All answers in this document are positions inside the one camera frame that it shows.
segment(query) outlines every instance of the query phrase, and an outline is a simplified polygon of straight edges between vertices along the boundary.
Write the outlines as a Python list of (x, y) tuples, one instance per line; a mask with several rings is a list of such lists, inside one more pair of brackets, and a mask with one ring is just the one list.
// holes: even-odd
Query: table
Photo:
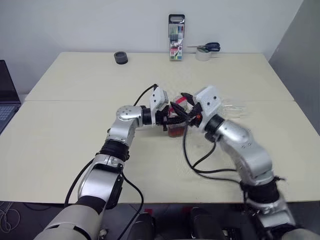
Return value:
[[(249, 115), (237, 119), (266, 148), (288, 201), (320, 200), (320, 138), (294, 101), (246, 101)], [(80, 169), (100, 150), (118, 104), (104, 101), (27, 101), (0, 136), (2, 201), (63, 203)], [(196, 160), (211, 148), (194, 129), (188, 154)], [(124, 171), (144, 193), (146, 203), (234, 203), (242, 201), (234, 183), (193, 174), (182, 153), (182, 139), (159, 127), (136, 131)], [(232, 167), (217, 147), (204, 169)], [(230, 177), (235, 173), (219, 173)], [(77, 200), (76, 191), (70, 202)], [(137, 203), (126, 183), (120, 203)]]
[(167, 53), (128, 53), (128, 63), (119, 65), (113, 53), (63, 52), (26, 100), (116, 101), (117, 106), (122, 106), (134, 102), (154, 83), (165, 89), (170, 98), (215, 85), (224, 98), (294, 100), (262, 54), (213, 56), (203, 62), (186, 53), (183, 61), (172, 62)]

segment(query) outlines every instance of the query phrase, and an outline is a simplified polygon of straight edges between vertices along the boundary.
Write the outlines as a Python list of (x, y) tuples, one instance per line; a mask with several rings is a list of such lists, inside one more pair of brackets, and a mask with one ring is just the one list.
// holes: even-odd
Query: roll of tape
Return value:
[(199, 61), (208, 61), (210, 59), (211, 52), (205, 48), (196, 48), (195, 58)]

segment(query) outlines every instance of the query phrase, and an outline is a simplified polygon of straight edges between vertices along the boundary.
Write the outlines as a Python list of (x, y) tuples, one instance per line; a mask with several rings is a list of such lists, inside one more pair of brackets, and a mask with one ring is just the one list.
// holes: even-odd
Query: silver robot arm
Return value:
[(127, 105), (117, 110), (104, 145), (80, 183), (78, 201), (64, 208), (35, 240), (98, 239), (104, 211), (118, 203), (135, 130), (156, 124), (156, 112), (168, 103), (167, 93), (157, 87), (149, 101), (150, 108)]
[(294, 226), (295, 220), (283, 195), (278, 191), (267, 151), (246, 129), (218, 115), (221, 100), (213, 86), (206, 87), (193, 97), (202, 108), (199, 129), (219, 141), (221, 148), (231, 157), (241, 177), (241, 188), (246, 200), (256, 210), (264, 228), (280, 225)]

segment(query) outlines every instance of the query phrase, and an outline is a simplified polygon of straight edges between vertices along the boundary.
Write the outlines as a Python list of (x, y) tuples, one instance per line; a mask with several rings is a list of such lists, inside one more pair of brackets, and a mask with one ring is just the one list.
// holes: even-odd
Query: floor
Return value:
[[(172, 240), (190, 238), (188, 230), (188, 213), (194, 206), (202, 207), (216, 217), (223, 228), (238, 228), (242, 239), (257, 239), (255, 230), (247, 215), (241, 212), (241, 204), (203, 203), (203, 204), (145, 204), (143, 211), (152, 214), (156, 219), (156, 240)], [(118, 204), (108, 210), (103, 216), (101, 228), (108, 229), (106, 240), (115, 240), (138, 209), (138, 204)], [(320, 203), (295, 202), (289, 207), (298, 224), (320, 234)], [(20, 213), (20, 222), (10, 233), (0, 231), (0, 240), (32, 240), (61, 211), (62, 205), (31, 204), (24, 205), (15, 202), (12, 207)], [(17, 215), (11, 212), (7, 216), (12, 226), (17, 221)]]

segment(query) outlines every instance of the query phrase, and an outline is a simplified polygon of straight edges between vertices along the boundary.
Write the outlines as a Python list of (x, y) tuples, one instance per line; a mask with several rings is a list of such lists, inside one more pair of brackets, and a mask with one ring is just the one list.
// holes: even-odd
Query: cable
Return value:
[(45, 211), (45, 210), (48, 210), (48, 209), (51, 208), (51, 206), (47, 206), (47, 207), (45, 207), (45, 208), (40, 208), (40, 209), (38, 209), (38, 208), (33, 208), (33, 207), (28, 206), (25, 202), (23, 202), (23, 205), (24, 205), (27, 209), (30, 209), (30, 210), (32, 210), (32, 211)]
[[(11, 208), (11, 206), (13, 205), (14, 203), (12, 201), (8, 202), (8, 205), (6, 206), (6, 208), (3, 210), (0, 208), (0, 230), (2, 232), (4, 232), (5, 234), (8, 234), (10, 233), (12, 230), (14, 230), (20, 223), (20, 213), (18, 212), (18, 210), (14, 209), (14, 208)], [(8, 215), (9, 215), (9, 212), (14, 212), (17, 214), (17, 222), (14, 226), (12, 226), (9, 221), (8, 221)]]
[(81, 169), (81, 171), (78, 173), (78, 175), (77, 175), (77, 176), (75, 177), (75, 179), (73, 180), (73, 183), (72, 183), (71, 187), (69, 188), (68, 193), (66, 194), (63, 208), (68, 207), (68, 205), (69, 205), (69, 199), (70, 199), (70, 196), (71, 196), (71, 194), (72, 194), (72, 191), (74, 190), (74, 188), (75, 188), (77, 182), (79, 181), (81, 175), (82, 175), (82, 174), (85, 172), (85, 170), (93, 163), (93, 161), (94, 161), (94, 158), (93, 158), (91, 161), (89, 161), (89, 162)]
[(135, 190), (137, 190), (137, 192), (139, 193), (140, 197), (141, 197), (141, 203), (140, 203), (140, 206), (139, 206), (139, 209), (136, 211), (136, 213), (133, 215), (133, 217), (131, 218), (131, 220), (128, 222), (128, 224), (125, 226), (125, 228), (123, 229), (123, 231), (121, 232), (121, 234), (119, 235), (119, 237), (117, 238), (117, 240), (120, 240), (123, 235), (125, 234), (125, 232), (128, 230), (128, 228), (130, 227), (131, 223), (135, 220), (135, 218), (137, 217), (137, 215), (140, 213), (143, 205), (144, 205), (144, 196), (142, 194), (142, 192), (140, 191), (140, 189), (134, 185), (132, 182), (130, 182), (126, 176), (124, 175), (124, 173), (122, 172), (122, 177), (123, 179), (129, 184), (131, 185)]
[(136, 106), (136, 105), (137, 105), (137, 103), (139, 102), (139, 100), (142, 98), (142, 96), (143, 96), (146, 92), (148, 92), (150, 89), (156, 88), (156, 87), (158, 87), (158, 85), (157, 85), (157, 84), (153, 84), (152, 86), (150, 86), (150, 87), (148, 87), (146, 90), (144, 90), (144, 92), (141, 93), (141, 95), (140, 95), (140, 96), (138, 97), (138, 99), (135, 101), (135, 103), (133, 104), (133, 106)]
[(235, 172), (235, 169), (229, 169), (229, 168), (224, 168), (224, 169), (217, 169), (217, 170), (211, 170), (211, 171), (202, 171), (199, 169), (196, 169), (194, 167), (194, 165), (197, 165), (199, 163), (201, 163), (204, 159), (206, 159), (211, 153), (213, 153), (213, 151), (215, 150), (216, 146), (213, 146), (212, 150), (207, 153), (204, 157), (202, 157), (200, 160), (198, 160), (194, 165), (191, 165), (189, 158), (187, 156), (187, 149), (186, 149), (186, 138), (187, 138), (187, 133), (188, 133), (188, 126), (189, 126), (189, 121), (186, 120), (185, 121), (185, 127), (184, 127), (184, 133), (183, 133), (183, 138), (182, 138), (182, 148), (183, 148), (183, 154), (184, 154), (184, 158), (186, 160), (186, 163), (188, 164), (188, 166), (199, 176), (205, 178), (205, 179), (212, 179), (212, 180), (218, 180), (218, 181), (229, 181), (229, 182), (233, 182), (233, 183), (237, 183), (240, 184), (239, 181), (231, 179), (231, 178), (225, 178), (225, 177), (212, 177), (212, 176), (205, 176), (202, 174), (209, 174), (209, 173), (219, 173), (219, 172), (226, 172), (226, 171), (230, 171), (230, 172)]

